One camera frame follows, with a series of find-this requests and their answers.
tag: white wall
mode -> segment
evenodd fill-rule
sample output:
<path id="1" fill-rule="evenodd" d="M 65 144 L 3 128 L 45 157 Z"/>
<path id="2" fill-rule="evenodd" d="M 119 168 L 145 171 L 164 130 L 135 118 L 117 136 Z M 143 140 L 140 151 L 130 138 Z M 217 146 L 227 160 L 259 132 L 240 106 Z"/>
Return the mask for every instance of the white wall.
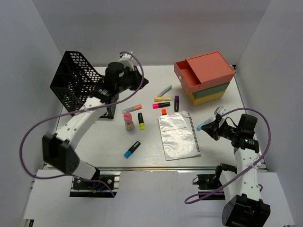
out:
<path id="1" fill-rule="evenodd" d="M 32 179 L 21 168 L 22 136 L 37 121 L 61 107 L 49 85 L 61 60 L 31 0 L 2 0 L 0 6 L 0 226 L 20 225 Z M 25 161 L 32 172 L 41 167 L 46 123 L 26 141 Z"/>
<path id="2" fill-rule="evenodd" d="M 266 164 L 277 172 L 294 221 L 303 226 L 303 1 L 270 3 L 237 74 L 245 105 L 269 120 L 272 143 Z M 258 128 L 257 136 L 264 148 L 265 127 Z"/>
<path id="3" fill-rule="evenodd" d="M 236 64 L 270 0 L 33 0 L 61 54 L 106 65 L 122 50 L 173 64 L 220 50 Z"/>

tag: green drawer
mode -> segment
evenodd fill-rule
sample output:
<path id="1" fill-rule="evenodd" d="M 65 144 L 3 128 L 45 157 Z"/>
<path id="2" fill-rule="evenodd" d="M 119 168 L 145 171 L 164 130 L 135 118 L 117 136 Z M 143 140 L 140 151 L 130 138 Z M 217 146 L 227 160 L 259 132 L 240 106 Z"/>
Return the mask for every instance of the green drawer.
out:
<path id="1" fill-rule="evenodd" d="M 228 85 L 229 85 L 229 83 L 220 84 L 218 86 L 210 87 L 208 89 L 197 91 L 197 92 L 194 92 L 192 94 L 193 94 L 195 99 L 196 98 L 202 98 L 204 96 L 209 96 L 209 95 L 212 95 L 214 93 L 218 93 L 220 91 L 225 91 L 227 89 Z"/>

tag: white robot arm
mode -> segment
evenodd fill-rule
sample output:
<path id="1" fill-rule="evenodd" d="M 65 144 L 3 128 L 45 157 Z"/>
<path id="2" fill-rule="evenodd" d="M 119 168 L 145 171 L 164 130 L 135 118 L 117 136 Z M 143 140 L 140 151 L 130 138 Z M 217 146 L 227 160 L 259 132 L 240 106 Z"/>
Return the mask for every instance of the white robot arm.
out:
<path id="1" fill-rule="evenodd" d="M 108 104 L 117 94 L 127 89 L 136 90 L 141 80 L 142 76 L 133 66 L 131 56 L 122 55 L 120 62 L 109 63 L 104 82 L 96 85 L 80 110 Z M 148 80 L 144 79 L 141 88 L 147 83 Z M 53 135 L 44 135 L 42 138 L 44 161 L 67 175 L 99 180 L 99 170 L 80 160 L 75 149 L 86 131 L 106 111 L 106 108 L 96 108 L 80 112 Z"/>
<path id="2" fill-rule="evenodd" d="M 257 118 L 242 114 L 238 125 L 234 124 L 233 127 L 227 124 L 226 116 L 221 117 L 225 112 L 224 107 L 218 107 L 214 113 L 215 117 L 197 128 L 198 131 L 205 131 L 214 140 L 219 140 L 220 137 L 231 140 L 234 147 L 237 166 L 227 164 L 217 166 L 215 176 L 211 179 L 214 185 L 226 184 L 259 158 L 259 144 L 253 139 Z M 225 226 L 262 227 L 269 217 L 270 206 L 263 203 L 260 193 L 258 166 L 260 163 L 223 189 L 226 205 L 222 213 L 222 223 Z"/>

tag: black mesh basket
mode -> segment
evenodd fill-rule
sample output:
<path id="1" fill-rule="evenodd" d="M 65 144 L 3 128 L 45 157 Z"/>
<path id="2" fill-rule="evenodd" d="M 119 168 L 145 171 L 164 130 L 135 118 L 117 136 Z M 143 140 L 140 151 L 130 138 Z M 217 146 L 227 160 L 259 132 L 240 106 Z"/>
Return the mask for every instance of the black mesh basket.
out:
<path id="1" fill-rule="evenodd" d="M 68 112 L 79 110 L 95 89 L 98 82 L 103 82 L 104 76 L 97 73 L 82 53 L 66 51 L 55 77 L 51 83 L 51 90 L 58 97 Z M 116 102 L 119 96 L 114 96 L 110 103 Z M 116 105 L 107 108 L 107 112 L 100 118 L 113 119 Z"/>

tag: pink bottle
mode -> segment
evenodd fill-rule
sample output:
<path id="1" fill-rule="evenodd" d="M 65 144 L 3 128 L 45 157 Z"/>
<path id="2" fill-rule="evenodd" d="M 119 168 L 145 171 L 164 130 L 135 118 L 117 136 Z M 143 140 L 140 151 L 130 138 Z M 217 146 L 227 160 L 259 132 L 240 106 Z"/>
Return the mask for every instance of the pink bottle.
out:
<path id="1" fill-rule="evenodd" d="M 125 121 L 125 128 L 126 130 L 133 130 L 134 129 L 134 123 L 133 118 L 130 113 L 125 113 L 123 115 L 124 121 Z"/>

